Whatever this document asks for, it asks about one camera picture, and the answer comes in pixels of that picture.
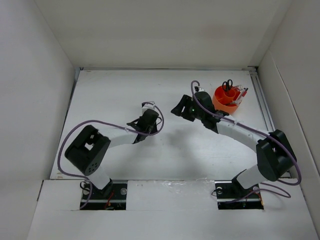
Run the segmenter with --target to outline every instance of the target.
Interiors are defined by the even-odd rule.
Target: screw
[[[218,186],[215,190],[217,194],[222,194],[222,187]]]
[[[257,186],[254,186],[254,187],[252,188],[252,190],[253,190],[256,194],[260,193],[260,190],[259,190],[259,188],[258,188]]]
[[[82,194],[83,194],[83,195],[88,195],[88,194],[89,194],[89,192],[88,192],[88,191],[86,191],[86,190],[82,190]]]
[[[120,193],[121,193],[121,195],[126,195],[127,194],[127,189],[126,188],[121,188]]]

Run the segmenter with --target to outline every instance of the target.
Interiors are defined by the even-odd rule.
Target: orange cup
[[[226,104],[231,103],[235,99],[237,99],[240,93],[235,91],[234,89],[230,89],[228,92],[224,91],[222,86],[219,86],[213,95],[212,103],[216,110],[222,110],[229,114],[233,114],[237,108],[239,107],[236,104],[231,104],[226,106]]]

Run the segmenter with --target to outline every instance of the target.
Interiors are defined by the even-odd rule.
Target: white tabletop
[[[108,175],[115,180],[232,179],[257,163],[256,154],[241,143],[206,129],[198,120],[190,122],[170,113],[183,94],[191,95],[192,80],[198,80],[212,96],[228,79],[233,80],[233,85],[249,88],[233,116],[249,126],[266,129],[248,71],[83,70],[61,138],[85,120],[125,126],[141,115],[142,102],[155,101],[164,114],[163,131],[138,144],[109,149],[102,162]],[[67,146],[81,129],[72,135]],[[67,172],[80,173],[64,157],[61,166]],[[70,178],[58,171],[55,159],[51,179]]]
[[[2,182],[0,239],[25,240],[37,207],[42,180]]]
[[[218,210],[212,180],[129,181],[127,210],[107,211],[78,210],[79,182],[44,182],[28,240],[318,239],[299,186],[261,192],[264,210]]]

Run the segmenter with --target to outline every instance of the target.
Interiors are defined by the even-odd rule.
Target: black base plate
[[[219,210],[239,210],[239,209],[264,209],[262,205],[262,198],[259,194],[251,194],[245,199],[240,201],[229,203],[234,199],[240,199],[243,196],[253,191],[253,187],[259,187],[259,185],[252,186],[242,192],[239,192],[237,188],[230,180],[217,180],[215,181],[215,191],[217,205]]]
[[[90,185],[86,183],[83,185],[83,187],[85,189],[89,189]],[[102,197],[98,192],[95,192],[95,190],[93,189],[88,204],[81,210],[126,210],[127,187],[127,181],[113,181],[111,191],[113,192],[113,196],[111,198],[111,194],[109,194],[107,197]],[[83,205],[86,202],[87,198],[88,192],[82,191],[80,205]]]

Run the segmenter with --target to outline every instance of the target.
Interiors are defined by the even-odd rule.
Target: scissors
[[[222,83],[222,89],[225,91],[225,92],[229,92],[229,90],[232,88],[232,80],[229,79],[228,81],[224,81]]]

